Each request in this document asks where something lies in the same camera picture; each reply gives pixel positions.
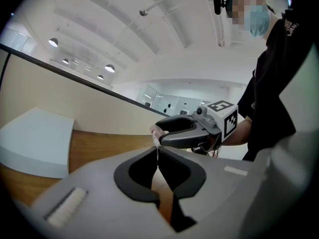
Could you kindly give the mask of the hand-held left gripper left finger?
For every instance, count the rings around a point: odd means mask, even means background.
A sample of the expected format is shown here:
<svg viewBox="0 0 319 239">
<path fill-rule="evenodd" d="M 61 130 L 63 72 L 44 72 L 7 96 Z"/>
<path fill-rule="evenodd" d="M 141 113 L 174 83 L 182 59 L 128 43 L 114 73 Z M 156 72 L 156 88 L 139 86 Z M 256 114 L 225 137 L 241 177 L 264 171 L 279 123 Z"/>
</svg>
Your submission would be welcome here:
<svg viewBox="0 0 319 239">
<path fill-rule="evenodd" d="M 50 187 L 31 209 L 50 238 L 165 239 L 175 231 L 151 189 L 157 167 L 155 147 L 99 159 Z"/>
</svg>

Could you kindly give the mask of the white box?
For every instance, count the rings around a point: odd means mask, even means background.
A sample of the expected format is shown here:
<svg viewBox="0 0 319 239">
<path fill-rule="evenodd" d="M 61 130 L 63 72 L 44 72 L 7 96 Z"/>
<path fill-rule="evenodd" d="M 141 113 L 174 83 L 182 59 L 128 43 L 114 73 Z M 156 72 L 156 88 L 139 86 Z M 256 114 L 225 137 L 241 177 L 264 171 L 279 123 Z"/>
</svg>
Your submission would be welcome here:
<svg viewBox="0 0 319 239">
<path fill-rule="evenodd" d="M 40 108 L 30 109 L 0 128 L 0 163 L 26 174 L 65 178 L 74 122 Z"/>
</svg>

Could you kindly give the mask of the blue face mask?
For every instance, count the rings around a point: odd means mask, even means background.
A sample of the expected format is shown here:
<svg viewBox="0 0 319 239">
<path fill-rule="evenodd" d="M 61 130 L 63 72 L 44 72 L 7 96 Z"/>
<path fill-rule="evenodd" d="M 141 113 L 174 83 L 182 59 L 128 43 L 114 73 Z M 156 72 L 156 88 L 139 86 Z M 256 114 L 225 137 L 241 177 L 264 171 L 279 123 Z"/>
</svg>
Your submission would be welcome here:
<svg viewBox="0 0 319 239">
<path fill-rule="evenodd" d="M 246 5 L 244 29 L 254 37 L 264 37 L 270 25 L 271 15 L 266 5 Z"/>
</svg>

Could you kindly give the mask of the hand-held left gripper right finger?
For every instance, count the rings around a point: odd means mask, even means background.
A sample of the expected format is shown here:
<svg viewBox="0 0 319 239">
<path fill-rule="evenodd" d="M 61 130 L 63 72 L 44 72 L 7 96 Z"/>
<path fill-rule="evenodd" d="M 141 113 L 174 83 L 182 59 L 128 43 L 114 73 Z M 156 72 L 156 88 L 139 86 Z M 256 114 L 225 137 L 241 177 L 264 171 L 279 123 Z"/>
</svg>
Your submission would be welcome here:
<svg viewBox="0 0 319 239">
<path fill-rule="evenodd" d="M 160 147 L 158 162 L 174 195 L 172 232 L 160 239 L 253 239 L 268 229 L 268 149 L 249 162 Z"/>
</svg>

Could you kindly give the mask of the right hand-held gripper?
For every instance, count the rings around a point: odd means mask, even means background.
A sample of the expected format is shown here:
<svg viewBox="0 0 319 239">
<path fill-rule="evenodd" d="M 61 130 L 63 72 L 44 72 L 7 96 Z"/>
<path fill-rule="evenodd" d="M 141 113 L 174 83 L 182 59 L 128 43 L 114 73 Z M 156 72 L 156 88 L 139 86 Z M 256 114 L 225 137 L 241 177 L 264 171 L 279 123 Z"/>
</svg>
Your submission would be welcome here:
<svg viewBox="0 0 319 239">
<path fill-rule="evenodd" d="M 238 106 L 221 100 L 199 106 L 192 116 L 166 117 L 156 126 L 169 132 L 159 138 L 162 146 L 192 148 L 194 153 L 207 154 L 220 148 L 235 131 L 237 120 Z M 196 121 L 204 129 L 192 128 Z"/>
</svg>

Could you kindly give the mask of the person's right forearm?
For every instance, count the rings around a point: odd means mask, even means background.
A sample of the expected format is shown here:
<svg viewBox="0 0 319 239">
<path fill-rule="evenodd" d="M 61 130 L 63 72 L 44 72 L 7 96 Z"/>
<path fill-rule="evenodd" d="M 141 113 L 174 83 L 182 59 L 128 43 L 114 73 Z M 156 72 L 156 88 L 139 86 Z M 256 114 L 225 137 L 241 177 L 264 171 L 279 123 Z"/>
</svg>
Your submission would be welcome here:
<svg viewBox="0 0 319 239">
<path fill-rule="evenodd" d="M 251 132 L 252 120 L 246 116 L 243 121 L 237 124 L 235 131 L 223 141 L 223 146 L 237 146 L 248 142 Z"/>
</svg>

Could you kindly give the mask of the beige partition panel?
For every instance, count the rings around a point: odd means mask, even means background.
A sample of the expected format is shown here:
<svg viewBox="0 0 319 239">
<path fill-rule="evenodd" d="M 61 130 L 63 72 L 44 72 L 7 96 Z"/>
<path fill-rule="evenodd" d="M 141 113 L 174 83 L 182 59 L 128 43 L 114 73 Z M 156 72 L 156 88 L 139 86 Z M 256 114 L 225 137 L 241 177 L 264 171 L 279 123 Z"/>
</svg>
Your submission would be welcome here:
<svg viewBox="0 0 319 239">
<path fill-rule="evenodd" d="M 0 127 L 32 108 L 75 120 L 74 129 L 146 135 L 164 117 L 11 54 L 0 89 Z"/>
</svg>

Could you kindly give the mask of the person in black shirt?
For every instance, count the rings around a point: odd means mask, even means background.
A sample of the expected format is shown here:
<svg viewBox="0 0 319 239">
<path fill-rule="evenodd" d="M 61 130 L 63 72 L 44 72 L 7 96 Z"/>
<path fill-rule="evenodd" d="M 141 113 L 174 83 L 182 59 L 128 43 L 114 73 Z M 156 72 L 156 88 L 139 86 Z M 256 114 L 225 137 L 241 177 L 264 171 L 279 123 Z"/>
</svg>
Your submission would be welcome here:
<svg viewBox="0 0 319 239">
<path fill-rule="evenodd" d="M 310 20 L 300 10 L 288 9 L 270 32 L 267 49 L 260 55 L 253 76 L 238 102 L 238 112 L 252 120 L 248 151 L 257 153 L 295 133 L 295 127 L 279 95 L 297 73 L 314 41 L 308 35 Z"/>
</svg>

